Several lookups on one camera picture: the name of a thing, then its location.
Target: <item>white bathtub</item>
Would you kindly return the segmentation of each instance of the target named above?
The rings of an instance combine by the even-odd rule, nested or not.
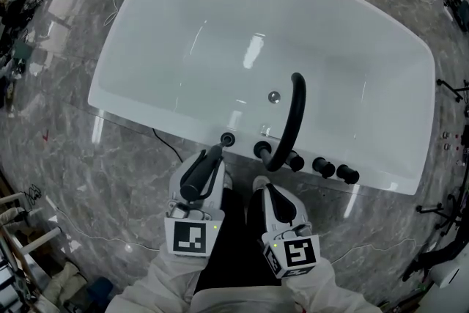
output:
[[[358,184],[414,194],[432,128],[432,53],[363,0],[125,0],[89,103],[208,145],[231,131],[229,151],[256,158],[258,141],[281,137],[294,72],[307,86],[302,171],[316,174],[324,157],[358,170]]]

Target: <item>robotic hand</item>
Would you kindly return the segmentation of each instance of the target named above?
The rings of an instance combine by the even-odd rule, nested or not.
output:
[[[220,209],[225,178],[222,150],[234,144],[225,133],[209,152],[202,150],[182,163],[169,181],[169,212],[164,220],[168,252],[208,257],[225,213]]]
[[[264,256],[277,278],[308,273],[320,260],[320,240],[313,235],[305,205],[286,189],[262,186]]]
[[[225,163],[222,150],[234,144],[225,133],[209,152],[192,155],[171,176],[169,211],[165,218],[168,252],[208,257],[225,213],[221,209]],[[304,204],[286,189],[265,183],[262,190],[262,245],[277,278],[308,273],[320,260],[320,242],[313,235]]]

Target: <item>gray marble floor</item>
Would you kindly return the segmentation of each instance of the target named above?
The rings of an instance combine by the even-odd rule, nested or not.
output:
[[[437,77],[455,84],[469,78],[467,37],[445,16],[440,1],[367,1],[429,45]],[[116,2],[119,6],[123,0]],[[95,65],[110,29],[103,23],[113,11],[112,2],[106,0],[46,0],[38,9],[28,26],[35,49],[26,74],[17,82],[14,108],[0,112],[1,169],[19,191],[32,183],[40,186],[88,235],[158,248],[164,240],[166,189],[179,161],[149,128],[87,104]],[[367,187],[352,191],[335,181],[287,170],[270,177],[306,203],[321,237],[322,255],[330,260],[366,244],[385,249],[412,238],[421,245],[431,238],[437,219],[420,216],[415,206],[445,201],[462,181],[463,167],[456,166],[461,152],[443,151],[440,134],[462,131],[463,107],[437,88],[432,140],[415,196]],[[162,136],[183,158],[202,148]],[[234,155],[227,155],[227,161],[235,189],[247,201],[251,181],[265,170],[256,161]],[[89,278],[103,275],[122,289],[142,277],[155,256],[138,246],[89,239],[44,199],[38,205],[43,207],[43,225],[53,227],[57,220],[64,231],[58,248]],[[399,277],[419,249],[407,240],[387,252],[371,246],[351,251],[334,265],[337,282],[362,292],[373,303],[394,301],[418,286],[421,275],[407,283]]]

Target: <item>faucet handle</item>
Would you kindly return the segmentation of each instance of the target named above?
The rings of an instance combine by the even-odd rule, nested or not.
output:
[[[305,160],[302,159],[296,151],[291,151],[288,155],[286,164],[290,166],[293,172],[300,171],[305,166]]]
[[[344,179],[346,184],[356,184],[360,179],[360,174],[346,164],[341,164],[337,169],[337,177]]]
[[[336,167],[331,162],[327,162],[324,158],[318,157],[313,161],[313,170],[319,172],[322,177],[327,179],[334,175]]]

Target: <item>stand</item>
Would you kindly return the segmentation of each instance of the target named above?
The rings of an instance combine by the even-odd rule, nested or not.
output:
[[[460,102],[461,99],[464,99],[464,98],[461,96],[460,92],[467,92],[467,91],[469,91],[469,82],[466,81],[466,80],[464,80],[464,87],[459,88],[459,89],[454,89],[454,88],[453,88],[452,86],[450,86],[446,81],[440,80],[440,79],[437,80],[437,85],[438,85],[438,86],[441,86],[441,85],[446,86],[449,90],[451,90],[451,92],[452,92],[454,95],[456,95],[456,98],[455,98],[455,99],[456,99],[457,102]]]
[[[451,213],[449,215],[443,214],[442,211],[444,210],[443,204],[439,202],[437,206],[433,209],[424,210],[421,205],[417,206],[416,210],[417,213],[420,214],[427,214],[427,213],[435,213],[439,216],[444,217],[445,221],[442,224],[437,224],[435,229],[442,229],[444,226],[448,225],[446,231],[442,231],[440,233],[441,236],[446,236],[449,233],[449,230],[452,228],[453,224],[457,227],[460,225],[461,221],[458,219],[462,216],[461,205],[464,199],[464,195],[466,192],[465,186],[466,182],[468,181],[468,173],[469,173],[469,163],[466,165],[466,171],[464,173],[464,180],[462,181],[462,185],[459,188],[459,194],[456,200],[452,194],[448,195],[447,200],[452,201],[453,205],[451,208]]]

